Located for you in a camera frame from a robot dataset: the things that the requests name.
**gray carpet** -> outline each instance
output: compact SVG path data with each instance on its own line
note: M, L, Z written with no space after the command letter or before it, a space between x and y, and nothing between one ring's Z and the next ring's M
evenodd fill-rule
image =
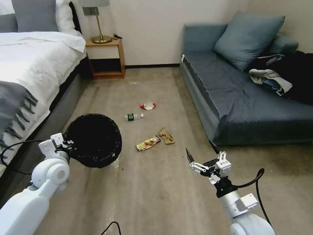
M139 104L156 102L142 110ZM127 113L144 118L127 122ZM115 163L90 169L73 160L68 187L54 195L36 234L99 235L116 220L123 235L229 234L229 220L208 179L191 172L196 161L215 158L178 68L130 69L125 79L91 81L70 121L85 113L109 116L119 126L123 148ZM164 126L176 140L143 152L135 145ZM231 180L243 184L265 168L260 192L276 234L313 231L311 144L223 147ZM251 186L240 190L253 192ZM253 212L263 217L260 207ZM118 234L113 228L107 234Z

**bed frame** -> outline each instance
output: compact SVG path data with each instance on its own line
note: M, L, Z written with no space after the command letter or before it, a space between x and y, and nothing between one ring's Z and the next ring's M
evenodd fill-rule
M72 9L75 29L82 32L74 5L72 2L69 5ZM71 117L79 100L82 80L91 77L88 58L84 58L60 86L60 91L50 106L50 115L36 128L27 140L45 140L50 135L60 132ZM42 154L37 144L23 144L10 162L10 165L16 169L31 172L41 157ZM30 175L22 175L5 169L0 177L0 208L12 196L17 186L25 188L30 179Z

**blanket fringe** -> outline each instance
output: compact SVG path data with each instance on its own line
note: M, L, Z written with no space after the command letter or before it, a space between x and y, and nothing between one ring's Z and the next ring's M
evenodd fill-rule
M38 104L38 100L26 89L26 94L24 96L24 100L21 102L20 109L15 114L15 117L13 118L12 122L16 121L17 124L20 126L20 128L24 131L25 126L23 125L23 123L20 121L19 118L23 119L25 122L28 122L28 123L30 121L25 117L21 108L24 108L26 111L28 111L31 114L35 114L34 111L32 110L32 106L36 107L37 104ZM6 133L10 134L11 136L21 140L22 137L13 129L13 123L12 122L9 124L9 126L6 127L4 132L6 132ZM0 147L2 149L6 149L8 147L8 145L5 143L3 137L4 137L4 133L0 133Z

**brass lamp base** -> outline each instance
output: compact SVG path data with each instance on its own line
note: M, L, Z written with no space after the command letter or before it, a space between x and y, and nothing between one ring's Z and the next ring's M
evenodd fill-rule
M93 43L108 43L110 41L112 41L112 38L109 36L102 36L102 38L100 38L100 36L97 36L92 38Z

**wooden nightstand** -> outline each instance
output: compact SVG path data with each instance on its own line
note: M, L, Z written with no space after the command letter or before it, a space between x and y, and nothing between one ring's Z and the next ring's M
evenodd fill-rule
M103 44L89 39L86 48L94 79L124 78L125 59L121 39Z

